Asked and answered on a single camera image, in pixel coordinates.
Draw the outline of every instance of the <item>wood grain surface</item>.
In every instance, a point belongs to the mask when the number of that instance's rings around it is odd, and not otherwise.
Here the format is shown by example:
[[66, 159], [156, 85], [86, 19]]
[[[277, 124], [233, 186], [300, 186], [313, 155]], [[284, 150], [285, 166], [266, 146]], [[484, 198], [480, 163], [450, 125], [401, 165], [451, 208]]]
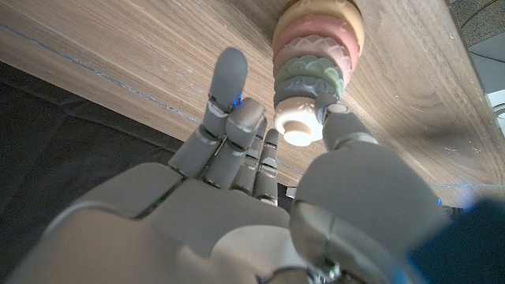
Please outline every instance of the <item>wood grain surface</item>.
[[[343, 103], [443, 202], [505, 196], [502, 134], [442, 0], [356, 0], [365, 50]], [[249, 61], [245, 96], [272, 126], [271, 36], [287, 0], [1, 0], [0, 60], [185, 140], [228, 46]], [[281, 139], [279, 181], [296, 185], [321, 143]]]

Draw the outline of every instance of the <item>yellow ring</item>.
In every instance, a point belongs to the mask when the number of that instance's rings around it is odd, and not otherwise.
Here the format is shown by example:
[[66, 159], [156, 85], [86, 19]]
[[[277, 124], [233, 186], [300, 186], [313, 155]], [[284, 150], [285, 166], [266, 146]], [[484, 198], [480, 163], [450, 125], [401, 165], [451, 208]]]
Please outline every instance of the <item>yellow ring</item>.
[[356, 34], [357, 45], [360, 47], [360, 55], [363, 52], [365, 43], [365, 24], [359, 11], [347, 0], [300, 0], [294, 3], [279, 18], [279, 22], [274, 31], [274, 46], [284, 28], [294, 21], [310, 14], [328, 15], [343, 19], [349, 24]]

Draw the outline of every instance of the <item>green ring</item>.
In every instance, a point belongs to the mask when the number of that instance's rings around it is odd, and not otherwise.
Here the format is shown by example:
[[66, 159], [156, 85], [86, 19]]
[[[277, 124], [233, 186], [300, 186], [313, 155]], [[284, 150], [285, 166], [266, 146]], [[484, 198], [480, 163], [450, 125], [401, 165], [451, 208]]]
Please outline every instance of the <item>green ring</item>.
[[304, 55], [300, 58], [291, 58], [284, 64], [275, 77], [274, 89], [282, 83], [297, 76], [316, 77], [327, 81], [337, 92], [339, 98], [344, 92], [342, 71], [326, 58], [314, 55]]

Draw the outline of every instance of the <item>pink ring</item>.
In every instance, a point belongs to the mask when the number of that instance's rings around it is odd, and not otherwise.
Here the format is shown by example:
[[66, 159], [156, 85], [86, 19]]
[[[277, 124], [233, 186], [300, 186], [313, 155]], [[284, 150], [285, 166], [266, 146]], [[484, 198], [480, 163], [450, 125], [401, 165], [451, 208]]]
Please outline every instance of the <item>pink ring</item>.
[[274, 77], [277, 76], [277, 72], [291, 58], [299, 58], [307, 54], [331, 60], [331, 62], [342, 71], [344, 87], [347, 86], [353, 74], [347, 49], [332, 38], [325, 38], [318, 35], [296, 38], [282, 47], [277, 53], [277, 57], [275, 57]]
[[279, 36], [279, 40], [274, 46], [273, 61], [277, 53], [297, 37], [318, 35], [329, 37], [344, 46], [349, 52], [353, 71], [356, 69], [357, 58], [360, 54], [360, 47], [357, 45], [357, 38], [353, 29], [342, 19], [326, 15], [308, 15], [298, 19], [288, 25]]

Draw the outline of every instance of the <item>black cloth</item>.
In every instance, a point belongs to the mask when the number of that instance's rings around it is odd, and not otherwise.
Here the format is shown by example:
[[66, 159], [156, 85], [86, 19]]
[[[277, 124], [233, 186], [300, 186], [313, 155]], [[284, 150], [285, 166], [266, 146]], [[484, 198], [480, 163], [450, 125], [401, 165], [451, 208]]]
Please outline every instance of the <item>black cloth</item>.
[[[0, 282], [76, 198], [182, 142], [0, 63]], [[290, 209], [286, 187], [279, 206]]]

